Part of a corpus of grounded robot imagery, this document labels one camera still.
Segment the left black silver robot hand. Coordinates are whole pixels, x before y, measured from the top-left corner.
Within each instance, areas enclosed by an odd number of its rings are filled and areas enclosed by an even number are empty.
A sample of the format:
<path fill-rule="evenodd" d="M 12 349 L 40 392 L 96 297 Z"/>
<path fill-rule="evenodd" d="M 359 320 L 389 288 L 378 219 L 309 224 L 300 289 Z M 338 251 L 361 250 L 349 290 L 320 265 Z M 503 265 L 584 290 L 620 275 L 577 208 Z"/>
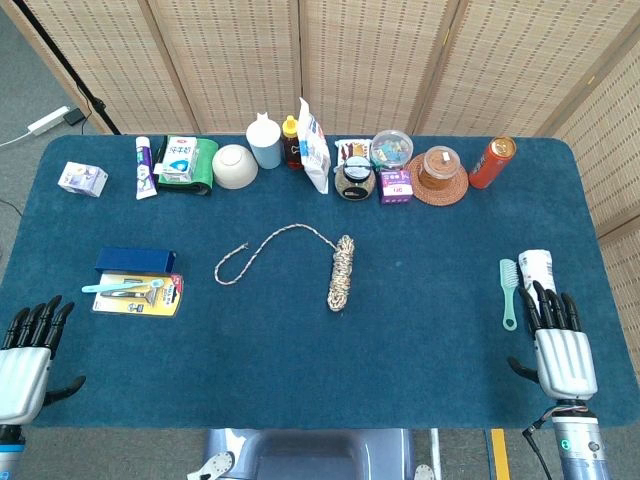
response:
<path fill-rule="evenodd" d="M 49 376 L 68 316 L 74 304 L 56 295 L 46 303 L 19 310 L 0 337 L 0 428 L 31 423 L 42 408 L 78 392 L 84 375 L 58 390 L 48 388 Z"/>

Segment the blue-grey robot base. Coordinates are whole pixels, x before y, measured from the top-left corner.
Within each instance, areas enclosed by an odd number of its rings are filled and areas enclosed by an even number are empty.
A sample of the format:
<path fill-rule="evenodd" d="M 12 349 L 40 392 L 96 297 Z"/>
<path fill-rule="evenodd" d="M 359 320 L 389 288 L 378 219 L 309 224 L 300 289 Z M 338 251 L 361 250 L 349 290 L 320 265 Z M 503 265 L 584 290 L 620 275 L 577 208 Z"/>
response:
<path fill-rule="evenodd" d="M 386 429 L 208 431 L 203 465 L 186 480 L 441 480 L 418 464 L 411 432 Z"/>

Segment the yellow razor blister pack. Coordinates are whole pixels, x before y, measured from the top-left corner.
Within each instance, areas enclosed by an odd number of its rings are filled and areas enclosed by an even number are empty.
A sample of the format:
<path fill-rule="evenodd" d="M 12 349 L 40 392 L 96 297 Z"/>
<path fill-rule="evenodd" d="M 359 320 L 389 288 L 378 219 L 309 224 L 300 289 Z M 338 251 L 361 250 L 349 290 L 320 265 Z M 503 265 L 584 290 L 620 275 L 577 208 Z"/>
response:
<path fill-rule="evenodd" d="M 102 293 L 85 293 L 94 296 L 92 311 L 96 313 L 173 317 L 179 310 L 184 280 L 179 274 L 103 273 L 98 284 L 146 282 L 160 278 L 160 288 L 138 287 Z"/>

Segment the white bottle yellow cap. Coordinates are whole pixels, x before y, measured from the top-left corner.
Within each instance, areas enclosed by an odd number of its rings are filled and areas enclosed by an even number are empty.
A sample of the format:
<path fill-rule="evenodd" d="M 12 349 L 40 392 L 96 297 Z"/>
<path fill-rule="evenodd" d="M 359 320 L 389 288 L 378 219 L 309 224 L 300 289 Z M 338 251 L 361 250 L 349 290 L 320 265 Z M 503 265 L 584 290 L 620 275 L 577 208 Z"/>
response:
<path fill-rule="evenodd" d="M 539 298 L 533 282 L 537 281 L 545 290 L 556 292 L 551 253 L 543 249 L 526 250 L 519 254 L 518 264 L 524 288 L 536 303 L 537 310 L 540 310 Z"/>

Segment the light blue toothbrush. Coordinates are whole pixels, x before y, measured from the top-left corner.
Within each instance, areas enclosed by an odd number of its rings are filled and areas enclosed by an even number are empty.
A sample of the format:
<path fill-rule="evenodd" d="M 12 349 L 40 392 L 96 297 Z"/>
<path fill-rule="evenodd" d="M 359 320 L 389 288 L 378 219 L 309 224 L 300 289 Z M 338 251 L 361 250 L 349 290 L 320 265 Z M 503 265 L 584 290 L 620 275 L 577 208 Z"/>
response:
<path fill-rule="evenodd" d="M 131 288 L 138 287 L 152 287 L 152 288 L 160 288 L 164 285 L 164 280 L 160 278 L 152 279 L 146 282 L 124 282 L 117 284 L 97 284 L 97 285 L 87 285 L 81 288 L 82 293 L 102 293 L 109 291 L 118 291 L 118 290 L 127 290 Z"/>

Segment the dark blue rectangular box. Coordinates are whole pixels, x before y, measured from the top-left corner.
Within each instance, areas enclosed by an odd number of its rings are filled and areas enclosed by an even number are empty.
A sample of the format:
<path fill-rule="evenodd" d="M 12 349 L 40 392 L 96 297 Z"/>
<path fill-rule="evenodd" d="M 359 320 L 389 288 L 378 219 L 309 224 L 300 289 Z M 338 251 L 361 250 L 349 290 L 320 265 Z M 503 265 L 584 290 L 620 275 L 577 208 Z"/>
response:
<path fill-rule="evenodd" d="M 173 271 L 175 260 L 176 252 L 173 250 L 103 247 L 98 254 L 95 270 L 101 273 L 169 274 Z"/>

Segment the orange red drink can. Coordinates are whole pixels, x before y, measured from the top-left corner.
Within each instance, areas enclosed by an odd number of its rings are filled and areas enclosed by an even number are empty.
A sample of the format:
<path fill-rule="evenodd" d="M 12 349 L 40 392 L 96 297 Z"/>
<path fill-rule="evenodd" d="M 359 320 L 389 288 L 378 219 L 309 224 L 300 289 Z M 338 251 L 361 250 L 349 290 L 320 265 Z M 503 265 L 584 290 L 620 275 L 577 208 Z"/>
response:
<path fill-rule="evenodd" d="M 469 173 L 469 183 L 476 189 L 487 188 L 512 160 L 516 150 L 512 137 L 493 138 Z"/>

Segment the purple cardboard box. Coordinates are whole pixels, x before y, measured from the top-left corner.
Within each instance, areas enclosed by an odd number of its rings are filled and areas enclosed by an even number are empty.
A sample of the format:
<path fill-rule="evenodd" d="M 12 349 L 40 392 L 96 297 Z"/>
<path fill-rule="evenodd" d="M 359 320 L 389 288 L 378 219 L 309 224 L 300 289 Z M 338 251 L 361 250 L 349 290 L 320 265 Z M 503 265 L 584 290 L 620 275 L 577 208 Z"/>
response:
<path fill-rule="evenodd" d="M 408 203 L 413 198 L 410 174 L 404 169 L 379 171 L 378 192 L 382 205 Z"/>

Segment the white purple toothpaste tube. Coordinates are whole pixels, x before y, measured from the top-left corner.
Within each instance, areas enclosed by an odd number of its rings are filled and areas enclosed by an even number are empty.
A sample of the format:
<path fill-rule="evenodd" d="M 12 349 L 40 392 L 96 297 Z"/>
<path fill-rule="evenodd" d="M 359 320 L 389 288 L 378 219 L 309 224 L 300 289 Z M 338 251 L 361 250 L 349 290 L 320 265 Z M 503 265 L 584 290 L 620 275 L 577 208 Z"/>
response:
<path fill-rule="evenodd" d="M 157 194 L 153 172 L 151 143 L 148 137 L 138 136 L 136 146 L 136 199 L 142 200 Z"/>

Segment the white power strip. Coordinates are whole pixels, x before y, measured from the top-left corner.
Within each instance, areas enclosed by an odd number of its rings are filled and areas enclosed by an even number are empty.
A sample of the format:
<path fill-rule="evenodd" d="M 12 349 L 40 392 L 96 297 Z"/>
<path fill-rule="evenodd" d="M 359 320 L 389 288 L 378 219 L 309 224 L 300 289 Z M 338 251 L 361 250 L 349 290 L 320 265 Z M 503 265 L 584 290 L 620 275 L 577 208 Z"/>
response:
<path fill-rule="evenodd" d="M 70 108 L 68 106 L 61 106 L 53 112 L 29 124 L 27 126 L 27 131 L 30 135 L 39 136 L 59 125 L 69 112 Z"/>

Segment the blue carpet table mat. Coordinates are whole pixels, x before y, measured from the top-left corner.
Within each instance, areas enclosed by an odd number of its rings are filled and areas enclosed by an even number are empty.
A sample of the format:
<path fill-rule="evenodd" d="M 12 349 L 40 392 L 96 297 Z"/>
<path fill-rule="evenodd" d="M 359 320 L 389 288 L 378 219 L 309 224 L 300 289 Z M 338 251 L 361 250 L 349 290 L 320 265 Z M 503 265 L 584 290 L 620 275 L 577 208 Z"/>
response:
<path fill-rule="evenodd" d="M 640 417 L 629 358 L 568 145 L 516 141 L 484 190 L 450 207 L 320 194 L 301 171 L 263 170 L 208 196 L 135 197 L 131 136 L 64 136 L 45 149 L 0 285 L 15 313 L 60 295 L 75 307 L 52 364 L 71 398 L 40 426 L 523 427 L 549 399 L 525 323 L 503 328 L 499 261 L 550 251 L 591 344 L 606 426 Z M 99 198 L 58 186 L 67 162 L 102 168 Z M 176 252 L 173 317 L 96 313 L 103 247 Z"/>

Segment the white blue carton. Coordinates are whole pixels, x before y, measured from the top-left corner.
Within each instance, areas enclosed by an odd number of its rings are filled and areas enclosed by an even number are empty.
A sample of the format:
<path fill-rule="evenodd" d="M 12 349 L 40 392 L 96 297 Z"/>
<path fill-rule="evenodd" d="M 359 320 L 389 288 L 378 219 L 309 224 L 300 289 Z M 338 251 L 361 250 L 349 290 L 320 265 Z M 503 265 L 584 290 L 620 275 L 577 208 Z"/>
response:
<path fill-rule="evenodd" d="M 169 182 L 190 183 L 196 165 L 197 138 L 168 136 L 162 156 L 161 175 Z"/>

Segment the glass jar black lid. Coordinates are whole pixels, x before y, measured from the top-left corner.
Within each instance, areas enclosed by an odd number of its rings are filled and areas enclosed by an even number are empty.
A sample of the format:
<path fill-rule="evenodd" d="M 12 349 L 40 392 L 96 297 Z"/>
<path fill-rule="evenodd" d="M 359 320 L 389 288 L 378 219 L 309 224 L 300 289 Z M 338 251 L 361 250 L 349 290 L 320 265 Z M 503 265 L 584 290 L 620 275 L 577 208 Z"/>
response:
<path fill-rule="evenodd" d="M 346 159 L 334 177 L 337 193 L 345 200 L 360 201 L 368 198 L 376 184 L 370 161 L 362 156 Z"/>

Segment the white snack bag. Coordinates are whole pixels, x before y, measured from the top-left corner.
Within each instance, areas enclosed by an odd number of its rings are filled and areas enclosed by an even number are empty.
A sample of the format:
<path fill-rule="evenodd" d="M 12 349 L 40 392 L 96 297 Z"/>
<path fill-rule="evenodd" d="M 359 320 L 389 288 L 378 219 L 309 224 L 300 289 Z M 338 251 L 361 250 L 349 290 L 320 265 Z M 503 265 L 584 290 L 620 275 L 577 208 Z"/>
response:
<path fill-rule="evenodd" d="M 330 154 L 324 132 L 311 113 L 308 102 L 300 97 L 298 141 L 305 173 L 321 194 L 327 194 Z"/>

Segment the black tripod stand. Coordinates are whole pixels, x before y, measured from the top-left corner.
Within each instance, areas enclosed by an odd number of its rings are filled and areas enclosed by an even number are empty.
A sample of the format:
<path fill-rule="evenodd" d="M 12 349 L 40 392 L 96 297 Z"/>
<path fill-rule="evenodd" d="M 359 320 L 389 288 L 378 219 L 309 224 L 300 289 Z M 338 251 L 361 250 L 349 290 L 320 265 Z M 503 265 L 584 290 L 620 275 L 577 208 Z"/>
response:
<path fill-rule="evenodd" d="M 88 101 L 92 111 L 94 113 L 97 113 L 101 117 L 108 129 L 113 134 L 120 135 L 120 130 L 116 127 L 113 120 L 106 113 L 105 103 L 91 92 L 89 87 L 82 80 L 80 75 L 74 69 L 64 53 L 60 50 L 53 38 L 46 31 L 42 23 L 37 19 L 36 15 L 31 11 L 26 2 L 24 0 L 10 0 L 10 2 L 18 8 L 18 10 L 25 17 L 28 23 L 34 28 L 39 38 L 45 43 L 47 49 L 55 56 L 62 68 L 71 77 L 75 86 L 80 90 L 84 98 Z"/>

